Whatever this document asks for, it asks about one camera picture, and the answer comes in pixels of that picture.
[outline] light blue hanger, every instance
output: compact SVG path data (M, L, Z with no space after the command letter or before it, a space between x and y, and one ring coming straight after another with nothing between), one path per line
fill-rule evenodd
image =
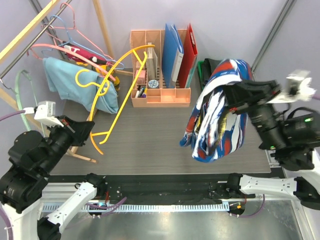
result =
M65 22L61 17L59 17L59 16L57 16L57 15L52 15L52 16L50 17L50 20L51 20L52 18L57 18L57 19L59 19L59 20L62 22L63 27L64 27L64 29L65 29L65 31L66 31L66 34L67 34L67 36L68 36L68 38L69 38L67 42L64 42L64 43L58 45L59 47L63 47L64 45L67 45L67 44L76 45L76 46L78 46L78 47L80 47L80 48L83 48L83 49L85 49L85 50L87 50L87 51L89 51L89 52L91 52L91 53L93 53L93 54L96 54L96 55L102 57L103 59L105 59L106 62L114 62L114 63L116 62L116 60L108 59L108 58L106 58L106 56L104 56L104 55L102 55L102 54L100 54L100 53L97 53L97 52L95 52L95 51L93 51L93 50L91 50L91 49L89 49L89 48L87 48L87 47L85 47L85 46L77 43L76 41L74 41L74 40L72 39L69 31L68 31L66 22ZM120 64L122 65L122 67L121 67L121 68L117 68L117 67L116 67L115 69L118 69L118 70L123 70L123 69L125 69L125 65L124 65L122 62L120 62Z
M57 32L56 32L55 28L52 25L50 25L50 27L52 28L54 36L57 36ZM70 44L70 42L71 42L71 39L69 38L69 40L67 42L64 42L64 43L58 45L58 47L63 47L63 45ZM45 52L48 52L48 51L52 52L53 50L55 50L55 49L54 48L47 48L47 49L41 50L41 53L43 54L43 56L49 58L51 56L47 55Z

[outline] pen holder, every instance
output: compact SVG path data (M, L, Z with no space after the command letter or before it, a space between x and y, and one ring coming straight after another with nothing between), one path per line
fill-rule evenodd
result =
M181 41L185 41L186 30L178 30ZM176 82L175 88L167 88L163 74L161 71L162 67L162 54L164 47L165 31L164 30L133 30L130 34L130 47L131 49L142 46L148 43L155 45L154 51L157 55L157 68L156 68L156 79L158 82L158 87L154 87L157 84L153 82L153 85L149 85L149 81L154 79L149 79L146 70L142 70L140 76L137 80L137 84L131 92L131 100L134 108L179 108L179 107L189 107L191 101L191 89L190 88L180 88L179 82ZM144 52L147 49L139 49L137 54L143 59ZM132 66L133 75L132 80L136 76L136 72L140 67L136 57L132 55ZM145 78L142 78L142 72L144 71ZM138 91L138 85L142 87L147 87L146 97L137 98L136 94Z

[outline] black bag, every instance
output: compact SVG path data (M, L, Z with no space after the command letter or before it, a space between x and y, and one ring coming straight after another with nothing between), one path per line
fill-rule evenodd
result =
M221 63L222 60L214 60L211 58L205 58L203 61L203 64L201 66L201 83L202 86L201 88L203 89L206 84L208 83L212 73L214 72L214 70L216 69L216 67Z

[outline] patterned cloth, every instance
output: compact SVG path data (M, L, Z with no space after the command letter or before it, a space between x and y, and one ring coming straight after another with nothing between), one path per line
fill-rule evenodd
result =
M226 59L216 67L200 94L180 141L182 147L191 145L192 157L197 161L211 163L243 145L248 115L232 114L221 88L242 80L252 80L249 64Z

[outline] gray table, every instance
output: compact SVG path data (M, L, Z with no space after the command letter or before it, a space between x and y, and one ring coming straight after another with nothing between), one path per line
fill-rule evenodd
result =
M119 103L122 103L132 83L132 77L120 77ZM65 156L53 175L143 175L143 174L222 174L222 173L266 173L270 172L265 151L259 150L261 140L249 123L245 144L238 151L205 164L191 157L189 147L182 148L183 137L192 108L201 92L196 74L191 84L191 104L185 108L133 108L129 99L108 141L100 145L100 155L90 140L80 147L78 154L96 159L93 164ZM84 121L88 117L85 108L67 101L64 114ZM115 115L98 111L94 117L93 132L107 131ZM98 143L102 137L96 137Z

